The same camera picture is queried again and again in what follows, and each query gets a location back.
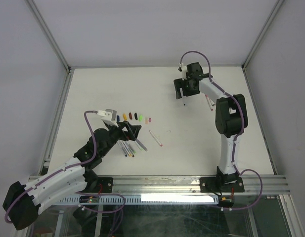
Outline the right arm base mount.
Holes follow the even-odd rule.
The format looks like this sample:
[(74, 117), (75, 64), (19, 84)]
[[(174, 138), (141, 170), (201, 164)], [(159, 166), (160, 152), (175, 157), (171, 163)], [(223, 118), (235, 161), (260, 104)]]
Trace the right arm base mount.
[(218, 195), (220, 193), (243, 193), (245, 191), (243, 180), (236, 171), (231, 174), (224, 174), (217, 166), (215, 176), (201, 177), (200, 192), (213, 193)]

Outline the brown cap marker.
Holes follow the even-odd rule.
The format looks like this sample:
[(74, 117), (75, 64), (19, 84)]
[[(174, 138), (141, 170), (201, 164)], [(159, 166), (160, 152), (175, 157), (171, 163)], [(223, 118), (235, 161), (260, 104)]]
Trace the brown cap marker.
[(129, 150), (131, 156), (134, 157), (135, 151), (132, 148), (132, 146), (127, 141), (125, 141), (125, 145), (126, 145), (127, 149)]

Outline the blue marker pen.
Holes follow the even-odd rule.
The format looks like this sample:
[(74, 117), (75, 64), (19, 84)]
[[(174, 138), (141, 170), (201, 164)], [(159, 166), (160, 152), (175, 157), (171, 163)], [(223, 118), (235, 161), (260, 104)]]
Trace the blue marker pen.
[(127, 157), (128, 153), (120, 141), (118, 141), (118, 145), (119, 145), (120, 149), (122, 150), (124, 156)]

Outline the yellow marker pen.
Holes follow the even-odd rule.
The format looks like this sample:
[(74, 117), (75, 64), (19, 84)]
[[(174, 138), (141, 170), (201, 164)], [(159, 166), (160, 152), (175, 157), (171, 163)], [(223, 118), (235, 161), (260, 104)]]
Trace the yellow marker pen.
[(129, 157), (132, 157), (131, 152), (129, 151), (129, 149), (128, 149), (127, 145), (126, 145), (126, 144), (125, 144), (123, 141), (122, 141), (122, 145), (123, 145), (124, 149), (126, 150), (126, 152), (127, 152), (128, 156), (129, 156)]

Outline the grey pen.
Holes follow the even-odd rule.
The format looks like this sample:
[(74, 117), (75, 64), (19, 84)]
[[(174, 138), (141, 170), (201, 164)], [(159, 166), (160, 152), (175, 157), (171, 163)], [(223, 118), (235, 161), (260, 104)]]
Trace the grey pen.
[(145, 151), (148, 151), (148, 149), (147, 149), (138, 139), (136, 139), (136, 141), (139, 143), (139, 145), (140, 145)]

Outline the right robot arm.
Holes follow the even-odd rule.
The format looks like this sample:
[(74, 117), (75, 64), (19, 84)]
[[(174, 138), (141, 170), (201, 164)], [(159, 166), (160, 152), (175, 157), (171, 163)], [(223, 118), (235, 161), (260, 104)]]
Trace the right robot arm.
[(174, 80), (176, 99), (202, 93), (216, 104), (215, 126), (221, 135), (221, 153), (215, 185), (220, 191), (227, 191), (239, 177), (236, 168), (238, 144), (248, 126), (245, 97), (226, 92), (211, 73), (203, 72), (198, 62), (187, 66), (180, 64), (178, 70), (181, 78)]

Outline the pink cap marker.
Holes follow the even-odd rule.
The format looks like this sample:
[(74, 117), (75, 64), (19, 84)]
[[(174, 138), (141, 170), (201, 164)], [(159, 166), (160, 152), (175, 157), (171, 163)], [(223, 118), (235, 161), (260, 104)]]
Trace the pink cap marker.
[(207, 100), (207, 103), (208, 103), (208, 105), (209, 105), (210, 110), (213, 111), (214, 108), (213, 108), (213, 105), (212, 105), (211, 100), (209, 99), (209, 97), (208, 97), (207, 95), (205, 95), (205, 97), (206, 97), (206, 100)]

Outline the small black cap marker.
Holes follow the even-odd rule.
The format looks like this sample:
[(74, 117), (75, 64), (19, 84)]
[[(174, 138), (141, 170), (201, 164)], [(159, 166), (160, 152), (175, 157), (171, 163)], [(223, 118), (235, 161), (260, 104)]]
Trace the small black cap marker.
[(183, 91), (183, 89), (181, 90), (181, 95), (182, 95), (182, 102), (183, 102), (183, 105), (186, 106), (186, 99), (185, 99), (185, 96), (184, 96), (184, 91)]

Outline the light green cap marker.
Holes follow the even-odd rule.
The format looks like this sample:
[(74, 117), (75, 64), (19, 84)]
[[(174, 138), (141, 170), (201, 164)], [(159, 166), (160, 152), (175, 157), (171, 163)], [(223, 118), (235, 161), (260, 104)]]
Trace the light green cap marker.
[(139, 145), (139, 143), (137, 141), (135, 141), (136, 145), (138, 146), (138, 148), (143, 151), (143, 148)]

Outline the purple cap marker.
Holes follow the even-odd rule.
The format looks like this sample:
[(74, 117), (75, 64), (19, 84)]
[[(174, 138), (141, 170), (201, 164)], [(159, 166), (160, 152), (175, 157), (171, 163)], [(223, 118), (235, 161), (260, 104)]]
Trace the purple cap marker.
[(157, 136), (151, 131), (149, 130), (149, 133), (151, 134), (151, 136), (153, 137), (153, 139), (157, 142), (157, 144), (162, 147), (163, 144), (161, 143), (161, 141), (157, 138)]

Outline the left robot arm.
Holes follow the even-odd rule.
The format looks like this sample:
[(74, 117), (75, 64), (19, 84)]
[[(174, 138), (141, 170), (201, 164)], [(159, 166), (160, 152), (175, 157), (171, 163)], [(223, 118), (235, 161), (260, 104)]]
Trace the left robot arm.
[(2, 205), (6, 221), (22, 230), (61, 199), (77, 192), (93, 193), (99, 183), (93, 169), (118, 141), (135, 141), (141, 128), (123, 121), (96, 129), (87, 143), (55, 171), (26, 184), (13, 183)]

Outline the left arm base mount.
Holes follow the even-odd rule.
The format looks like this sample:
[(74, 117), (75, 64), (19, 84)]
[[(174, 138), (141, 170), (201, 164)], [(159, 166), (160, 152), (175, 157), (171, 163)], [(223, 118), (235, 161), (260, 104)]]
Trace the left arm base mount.
[(87, 171), (83, 175), (87, 185), (82, 193), (98, 193), (101, 194), (112, 193), (113, 177), (100, 177), (97, 176), (93, 170)]

